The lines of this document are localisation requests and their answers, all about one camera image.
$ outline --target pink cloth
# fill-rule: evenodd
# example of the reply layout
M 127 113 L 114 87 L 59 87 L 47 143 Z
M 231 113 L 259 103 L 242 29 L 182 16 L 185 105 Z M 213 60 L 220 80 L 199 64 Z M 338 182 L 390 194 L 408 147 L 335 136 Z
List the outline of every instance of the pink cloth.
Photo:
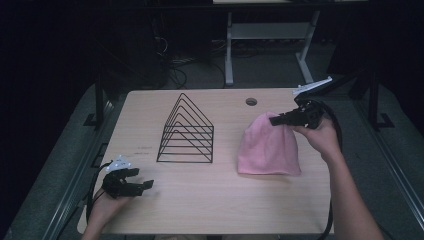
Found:
M 267 112 L 245 130 L 238 152 L 238 172 L 300 175 L 297 142 L 287 125 L 272 126 Z

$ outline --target dark background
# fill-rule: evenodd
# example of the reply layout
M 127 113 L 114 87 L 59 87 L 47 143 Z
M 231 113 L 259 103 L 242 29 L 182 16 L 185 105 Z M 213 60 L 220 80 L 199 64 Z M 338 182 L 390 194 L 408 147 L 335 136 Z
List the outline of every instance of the dark background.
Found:
M 0 1 L 0 236 L 13 221 L 79 99 L 99 76 L 109 98 L 132 89 L 157 89 L 166 82 L 167 65 L 157 57 L 151 19 L 136 11 L 98 11 L 105 4 Z M 420 1 L 375 3 L 350 13 L 327 9 L 314 37 L 315 42 L 339 43 L 331 72 L 348 74 L 372 66 L 421 133 L 423 10 Z M 164 16 L 166 24 L 156 30 L 171 42 L 171 51 L 207 58 L 210 40 L 225 39 L 226 14 Z M 255 18 L 267 21 L 278 16 Z M 252 15 L 236 17 L 252 19 Z

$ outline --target gray floor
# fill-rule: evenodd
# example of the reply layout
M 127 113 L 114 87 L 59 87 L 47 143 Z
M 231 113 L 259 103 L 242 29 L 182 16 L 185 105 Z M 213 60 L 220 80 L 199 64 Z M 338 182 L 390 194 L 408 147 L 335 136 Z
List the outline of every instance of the gray floor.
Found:
M 297 44 L 266 43 L 266 49 L 249 58 L 234 58 L 234 86 L 232 88 L 296 87 L 304 84 L 294 53 L 301 47 Z M 327 77 L 332 45 L 313 45 L 307 62 L 315 80 Z M 224 69 L 224 58 L 213 59 L 214 65 L 194 63 L 180 70 L 187 74 L 186 87 L 222 88 L 223 75 L 217 66 Z M 175 89 L 169 81 L 163 89 Z M 377 222 L 394 239 L 424 239 L 410 202 L 396 181 L 396 174 L 389 168 L 388 158 L 393 156 L 403 170 L 406 178 L 416 191 L 418 199 L 424 199 L 424 140 L 419 132 L 402 113 L 396 98 L 384 87 L 380 89 L 379 113 L 386 113 L 395 124 L 395 128 L 381 129 L 379 133 L 370 129 L 363 112 L 366 112 L 367 99 L 352 101 L 346 97 L 349 84 L 331 93 L 323 99 L 336 112 L 343 131 L 343 148 L 348 165 L 358 188 Z M 63 228 L 59 239 L 78 239 L 76 230 L 82 208 L 75 206 L 87 192 L 95 168 L 92 162 L 99 160 L 96 155 L 104 151 L 108 143 L 119 112 L 125 101 L 125 94 L 106 108 L 106 121 L 102 128 L 83 126 L 88 114 L 95 112 L 94 88 L 87 90 L 75 108 L 71 119 L 64 129 L 55 148 L 52 150 L 42 172 L 23 206 L 16 216 L 9 234 L 5 239 L 54 239 L 58 230 Z M 392 155 L 388 157 L 381 151 L 381 141 L 386 143 Z M 70 221 L 56 224 L 57 215 Z M 152 239 L 154 236 L 104 235 L 102 239 Z M 287 236 L 281 239 L 316 239 L 317 236 Z

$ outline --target human hand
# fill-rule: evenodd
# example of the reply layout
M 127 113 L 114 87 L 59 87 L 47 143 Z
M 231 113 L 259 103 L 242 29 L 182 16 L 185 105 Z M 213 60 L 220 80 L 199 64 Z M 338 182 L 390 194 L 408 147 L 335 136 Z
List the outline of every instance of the human hand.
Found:
M 112 198 L 104 189 L 94 195 L 93 209 L 82 239 L 98 239 L 103 227 L 134 197 Z
M 327 163 L 332 159 L 339 159 L 341 156 L 337 133 L 330 119 L 323 117 L 316 129 L 303 126 L 290 126 L 290 128 L 304 135 L 308 139 L 309 144 L 321 153 L 322 158 Z

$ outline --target floor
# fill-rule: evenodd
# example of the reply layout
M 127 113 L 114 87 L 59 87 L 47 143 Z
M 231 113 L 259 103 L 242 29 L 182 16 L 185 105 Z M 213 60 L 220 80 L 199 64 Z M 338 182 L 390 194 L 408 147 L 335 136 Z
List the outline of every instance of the floor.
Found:
M 220 44 L 214 43 L 214 57 L 209 62 L 192 61 L 191 56 L 176 56 L 176 70 L 162 89 L 205 89 L 224 86 L 224 57 Z M 294 54 L 303 42 L 240 42 L 234 58 L 232 88 L 297 87 L 304 81 Z M 326 68 L 334 45 L 315 43 L 307 62 L 315 80 L 327 78 Z M 342 76 L 332 75 L 334 79 Z M 322 99 L 336 112 L 344 136 L 344 153 L 358 188 L 386 232 L 387 239 L 424 239 L 414 203 L 424 199 L 424 140 L 403 114 L 393 94 L 380 87 L 379 114 L 384 113 L 394 128 L 372 129 L 366 120 L 367 99 L 347 97 L 352 82 Z M 113 133 L 126 93 L 105 97 L 105 121 L 95 130 L 84 123 L 95 112 L 94 86 L 80 99 L 57 141 L 37 181 L 16 216 L 5 239 L 78 239 L 76 225 L 81 217 L 83 199 L 96 165 Z M 408 180 L 407 190 L 399 178 Z M 316 235 L 284 235 L 281 239 L 316 239 Z M 101 239 L 153 239 L 154 236 L 103 235 Z

